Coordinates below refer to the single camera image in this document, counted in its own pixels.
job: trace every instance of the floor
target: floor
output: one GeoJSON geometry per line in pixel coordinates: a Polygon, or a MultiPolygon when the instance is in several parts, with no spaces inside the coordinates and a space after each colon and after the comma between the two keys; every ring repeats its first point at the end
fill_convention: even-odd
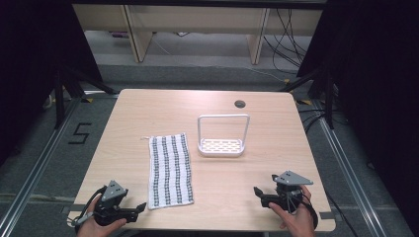
{"type": "MultiPolygon", "coordinates": [[[[252,65],[250,63],[246,37],[241,35],[185,34],[181,37],[176,33],[156,33],[153,36],[145,59],[141,63],[136,63],[134,61],[128,39],[112,37],[108,32],[86,32],[85,35],[99,65],[123,65],[133,67],[187,66],[205,69],[240,68],[249,70],[249,72],[252,73],[268,74],[266,76],[278,80],[278,83],[285,84],[287,78],[284,75],[290,75],[290,78],[294,78],[294,74],[289,74],[289,72],[295,72],[298,69],[297,65],[299,64],[295,52],[289,50],[283,50],[283,52],[288,57],[292,58],[293,62],[289,62],[278,56],[273,58],[272,49],[264,42],[259,63],[257,65],[252,65]],[[285,72],[281,72],[282,76],[279,76],[279,74],[267,73],[267,70],[270,69],[279,69],[285,72]]],[[[295,37],[294,40],[304,49],[307,49],[310,43],[310,37],[295,37]]],[[[273,36],[267,36],[267,41],[276,46],[276,39],[273,36]]],[[[284,39],[284,46],[293,48],[293,44],[290,43],[288,39],[284,39]]],[[[295,98],[302,101],[307,99],[304,94],[299,93],[295,94],[295,98]]],[[[114,102],[115,101],[102,100],[98,103],[110,104],[110,106],[104,106],[104,108],[111,108],[114,102]]],[[[304,102],[301,102],[301,104],[298,105],[299,108],[305,108],[305,106],[306,104],[304,102]]],[[[310,108],[312,108],[312,106],[321,107],[320,104],[316,105],[315,103],[314,105],[311,105],[310,108]]],[[[88,110],[91,109],[85,108],[85,105],[82,105],[77,110],[79,110],[78,113],[80,115],[87,115],[88,110]]],[[[49,128],[50,125],[54,123],[54,116],[51,115],[53,113],[53,108],[45,111],[44,115],[39,118],[39,125],[33,128],[32,133],[37,135],[37,141],[33,142],[31,139],[34,138],[28,137],[27,141],[24,142],[30,144],[48,144],[50,137],[57,136],[55,131],[49,128]]],[[[357,144],[355,135],[351,133],[351,131],[347,131],[348,127],[345,124],[345,118],[339,115],[334,118],[337,124],[336,133],[329,130],[327,124],[322,121],[319,123],[321,125],[313,127],[309,134],[310,137],[315,136],[313,134],[322,134],[322,136],[325,137],[321,142],[310,142],[314,157],[320,157],[319,160],[316,160],[316,163],[324,186],[330,187],[330,194],[333,197],[336,197],[336,200],[339,202],[339,208],[346,213],[347,218],[351,220],[355,229],[362,234],[360,236],[413,236],[402,216],[400,216],[396,206],[391,204],[391,197],[385,192],[385,188],[377,175],[365,165],[365,157],[362,155],[363,151],[360,148],[360,145],[357,144]],[[337,149],[330,148],[332,144],[350,145],[349,147],[345,147],[343,151],[339,149],[339,145],[337,145],[337,149]],[[329,150],[326,151],[322,147],[329,147],[329,150]],[[350,167],[349,171],[344,171],[345,167],[348,166],[350,167]],[[341,177],[341,179],[328,179],[328,177],[336,177],[336,173],[339,173],[338,176],[341,177]],[[344,192],[347,192],[348,195],[343,196],[342,194],[339,194],[342,190],[333,190],[332,187],[345,187],[344,192]],[[357,194],[359,187],[361,187],[361,193],[365,192],[364,194],[357,194]],[[360,203],[366,203],[367,206],[360,207],[360,203]],[[375,219],[374,214],[379,215],[379,218],[375,219]]],[[[309,119],[309,115],[301,114],[301,119],[309,119]]],[[[103,118],[103,120],[98,123],[101,126],[97,128],[96,133],[92,132],[92,139],[100,139],[101,130],[103,130],[106,124],[106,118],[103,118]]],[[[61,154],[59,144],[57,146],[58,147],[51,147],[55,155],[68,156],[68,154],[61,154]]],[[[9,233],[11,236],[24,236],[33,233],[37,233],[35,234],[36,236],[42,236],[42,233],[43,235],[50,235],[51,230],[55,231],[55,233],[56,231],[59,231],[54,230],[53,227],[50,227],[51,230],[48,230],[48,228],[45,228],[45,226],[42,225],[42,220],[34,220],[34,216],[38,216],[38,214],[42,216],[44,213],[60,213],[60,215],[50,215],[53,216],[51,217],[53,221],[60,223],[60,228],[64,228],[65,221],[62,219],[65,220],[66,210],[62,207],[62,203],[72,203],[74,200],[72,194],[77,192],[77,187],[71,187],[67,180],[74,179],[82,181],[83,179],[83,177],[69,177],[68,179],[47,178],[57,177],[55,173],[65,173],[65,165],[61,165],[62,170],[45,169],[43,171],[44,174],[41,174],[41,176],[38,177],[38,180],[28,181],[27,178],[31,175],[31,172],[33,171],[32,168],[38,165],[40,161],[39,154],[42,154],[43,151],[44,147],[42,145],[35,145],[32,149],[23,150],[23,153],[20,154],[20,156],[26,157],[25,161],[10,159],[7,164],[1,167],[1,213],[10,211],[9,205],[12,201],[16,201],[15,197],[18,197],[19,192],[23,191],[21,187],[24,187],[30,182],[40,182],[40,184],[38,186],[36,185],[33,189],[35,190],[34,194],[42,194],[37,196],[32,195],[25,210],[23,210],[22,213],[17,213],[21,216],[21,220],[18,221],[18,223],[13,223],[16,228],[9,233]],[[55,194],[49,187],[60,187],[60,195],[55,194]],[[29,221],[23,221],[28,219],[33,221],[34,224],[31,225],[25,223],[29,221]]],[[[89,148],[89,150],[80,152],[93,155],[94,148],[89,148]]],[[[89,161],[77,160],[77,163],[80,164],[79,169],[86,169],[89,164],[88,162],[89,161]]],[[[336,213],[335,219],[338,225],[337,229],[339,230],[331,234],[319,233],[318,235],[353,236],[350,228],[344,221],[344,217],[339,214],[338,207],[333,205],[332,202],[330,202],[330,204],[332,210],[336,213]]],[[[71,234],[65,232],[62,236],[71,236],[71,234]]],[[[283,235],[269,233],[269,236],[283,235]]]]}

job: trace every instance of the fingers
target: fingers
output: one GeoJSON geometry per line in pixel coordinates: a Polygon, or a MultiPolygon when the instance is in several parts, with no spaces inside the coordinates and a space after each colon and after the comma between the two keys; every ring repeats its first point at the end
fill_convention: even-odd
{"type": "Polygon", "coordinates": [[[311,199],[311,192],[308,190],[308,188],[304,185],[300,186],[302,189],[302,193],[308,197],[308,199],[311,199]]]}
{"type": "Polygon", "coordinates": [[[92,200],[92,202],[90,202],[89,206],[87,207],[87,213],[95,210],[96,203],[98,202],[100,197],[101,196],[97,196],[92,200]]]}
{"type": "Polygon", "coordinates": [[[273,202],[269,202],[269,207],[283,220],[283,223],[281,223],[280,228],[286,228],[287,224],[289,223],[290,214],[284,211],[282,207],[273,202]]]}

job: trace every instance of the gray floor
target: gray floor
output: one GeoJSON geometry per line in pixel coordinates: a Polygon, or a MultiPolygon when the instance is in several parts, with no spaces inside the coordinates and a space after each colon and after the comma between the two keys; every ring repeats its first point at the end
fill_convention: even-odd
{"type": "MultiPolygon", "coordinates": [[[[251,83],[254,82],[252,80],[257,78],[261,84],[258,87],[259,90],[275,91],[285,85],[285,80],[294,80],[294,75],[277,71],[275,66],[286,71],[297,70],[297,67],[279,58],[275,59],[274,65],[273,53],[265,43],[259,64],[252,65],[245,36],[187,34],[179,37],[173,33],[157,33],[142,63],[134,62],[128,39],[112,38],[107,32],[86,32],[86,38],[105,82],[116,89],[126,86],[179,88],[181,82],[164,82],[165,77],[173,78],[174,75],[179,78],[185,77],[182,79],[182,83],[185,84],[188,78],[201,75],[195,80],[201,80],[200,85],[203,89],[216,89],[226,85],[227,88],[234,90],[249,90],[252,87],[251,83]],[[228,76],[225,75],[224,78],[217,78],[220,73],[231,73],[231,71],[234,77],[243,78],[240,85],[230,85],[234,80],[229,81],[228,76]]],[[[273,37],[268,37],[268,40],[275,42],[273,37]]],[[[310,42],[310,38],[295,38],[295,40],[305,48],[310,42]]],[[[291,52],[285,50],[284,53],[297,60],[291,52]]],[[[193,84],[195,88],[200,86],[197,81],[193,84]]],[[[293,91],[295,99],[309,100],[306,96],[308,88],[309,83],[295,89],[293,91]]],[[[71,117],[68,126],[60,136],[48,165],[42,171],[32,191],[28,204],[19,220],[14,223],[11,236],[74,236],[74,231],[66,224],[66,211],[77,195],[115,101],[115,98],[104,97],[94,99],[92,103],[78,103],[74,100],[66,102],[67,105],[77,103],[74,112],[76,116],[71,117]],[[70,141],[80,139],[73,135],[77,124],[86,121],[92,123],[84,126],[82,130],[89,133],[86,143],[70,145],[70,141]]],[[[299,104],[297,108],[300,111],[312,110],[313,105],[299,104]]],[[[305,120],[314,113],[300,115],[301,120],[305,120]]],[[[367,167],[368,157],[364,154],[343,115],[336,113],[333,117],[336,135],[387,236],[413,236],[379,177],[374,170],[367,167]]],[[[25,184],[49,138],[54,134],[54,119],[54,107],[52,107],[38,118],[26,139],[21,142],[21,153],[10,157],[0,167],[1,213],[6,213],[9,209],[14,196],[25,184]]],[[[337,162],[336,154],[325,135],[324,127],[319,122],[315,123],[308,132],[307,138],[326,191],[337,202],[359,236],[376,236],[360,211],[341,165],[337,162]]],[[[331,233],[317,235],[353,236],[347,223],[337,211],[337,207],[331,201],[329,202],[335,213],[337,227],[331,233]]],[[[214,233],[214,235],[221,236],[221,233],[214,233]]],[[[270,236],[288,236],[288,234],[270,233],[270,236]]]]}

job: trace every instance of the wooden table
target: wooden table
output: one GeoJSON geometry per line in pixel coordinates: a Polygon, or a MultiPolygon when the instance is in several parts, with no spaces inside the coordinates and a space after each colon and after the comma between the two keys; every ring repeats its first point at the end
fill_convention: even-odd
{"type": "MultiPolygon", "coordinates": [[[[123,90],[110,116],[75,204],[110,180],[129,189],[121,207],[148,201],[149,136],[186,132],[194,204],[142,212],[126,228],[280,231],[281,219],[263,208],[253,187],[274,194],[272,174],[292,170],[309,180],[317,212],[331,212],[292,95],[272,92],[123,90]],[[235,107],[244,101],[243,109],[235,107]],[[250,124],[240,157],[209,158],[198,149],[201,115],[247,114],[250,124]]],[[[71,211],[70,218],[79,212],[71,211]]],[[[321,219],[317,231],[332,231],[321,219]]]]}

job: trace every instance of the hand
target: hand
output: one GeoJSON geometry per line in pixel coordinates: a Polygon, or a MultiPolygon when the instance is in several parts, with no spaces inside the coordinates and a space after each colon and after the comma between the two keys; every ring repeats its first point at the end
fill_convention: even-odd
{"type": "MultiPolygon", "coordinates": [[[[301,189],[305,195],[302,201],[309,203],[311,199],[310,191],[305,186],[301,186],[301,189]]],[[[273,202],[269,203],[269,207],[283,220],[280,228],[284,229],[287,227],[293,237],[315,236],[313,218],[305,205],[299,204],[295,214],[289,214],[273,202]]]]}
{"type": "MultiPolygon", "coordinates": [[[[95,209],[96,202],[98,202],[100,196],[96,197],[87,208],[86,213],[92,212],[95,209]]],[[[115,230],[123,227],[126,224],[126,219],[119,219],[114,221],[112,224],[107,226],[101,226],[96,223],[93,216],[89,217],[83,225],[80,227],[77,236],[78,237],[106,237],[110,235],[115,230]]]]}

